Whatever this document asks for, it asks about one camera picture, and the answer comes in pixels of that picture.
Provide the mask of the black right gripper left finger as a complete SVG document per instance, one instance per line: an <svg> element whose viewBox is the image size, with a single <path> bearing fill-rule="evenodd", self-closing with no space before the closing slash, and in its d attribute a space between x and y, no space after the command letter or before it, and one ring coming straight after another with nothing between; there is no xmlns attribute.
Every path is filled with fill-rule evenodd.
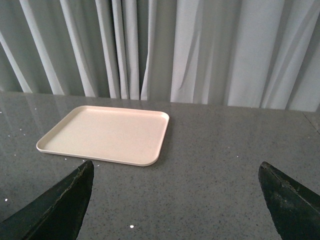
<svg viewBox="0 0 320 240"><path fill-rule="evenodd" d="M93 187L94 165L85 161L0 224L2 240L75 240Z"/></svg>

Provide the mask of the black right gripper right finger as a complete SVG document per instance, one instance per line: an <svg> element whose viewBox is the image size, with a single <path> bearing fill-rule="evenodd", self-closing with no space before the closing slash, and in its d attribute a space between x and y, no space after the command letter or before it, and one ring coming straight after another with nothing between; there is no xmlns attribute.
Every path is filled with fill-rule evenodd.
<svg viewBox="0 0 320 240"><path fill-rule="evenodd" d="M320 196L268 162L258 179L274 226L283 240L320 238Z"/></svg>

